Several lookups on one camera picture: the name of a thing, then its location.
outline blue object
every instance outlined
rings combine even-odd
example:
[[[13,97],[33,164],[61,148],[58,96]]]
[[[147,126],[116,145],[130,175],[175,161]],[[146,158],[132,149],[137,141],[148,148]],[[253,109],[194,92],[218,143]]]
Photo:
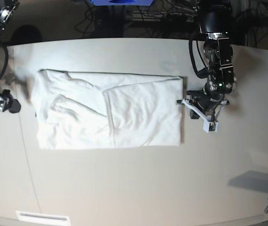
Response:
[[[96,6],[150,6],[153,0],[89,0]]]

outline table surface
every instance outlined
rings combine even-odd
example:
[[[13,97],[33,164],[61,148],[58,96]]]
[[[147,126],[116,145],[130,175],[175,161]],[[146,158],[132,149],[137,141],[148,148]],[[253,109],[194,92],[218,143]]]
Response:
[[[41,69],[185,77],[198,89],[188,41],[93,39],[10,47],[7,74],[22,104],[0,113],[0,216],[67,215],[79,225],[186,225],[263,220],[268,204],[268,51],[234,46],[238,88],[218,133],[185,109],[179,147],[40,150],[25,84]],[[198,68],[202,63],[195,49]]]

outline white towel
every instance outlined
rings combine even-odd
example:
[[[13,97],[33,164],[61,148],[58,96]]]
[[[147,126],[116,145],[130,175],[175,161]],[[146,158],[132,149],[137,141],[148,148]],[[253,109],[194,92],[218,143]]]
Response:
[[[31,102],[42,149],[180,145],[183,80],[172,76],[38,72]]]

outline folded towel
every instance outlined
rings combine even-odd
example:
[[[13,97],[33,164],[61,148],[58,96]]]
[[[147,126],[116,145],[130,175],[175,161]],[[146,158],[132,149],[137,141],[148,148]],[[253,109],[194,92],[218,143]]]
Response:
[[[51,70],[31,92],[42,149],[180,145],[182,97],[180,77]]]

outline white vent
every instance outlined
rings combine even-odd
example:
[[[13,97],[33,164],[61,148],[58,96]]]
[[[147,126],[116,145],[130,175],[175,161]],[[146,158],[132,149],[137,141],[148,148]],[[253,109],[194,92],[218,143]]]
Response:
[[[53,225],[53,226],[71,226],[70,219],[67,216],[29,213],[23,211],[16,211],[18,219],[24,222]]]

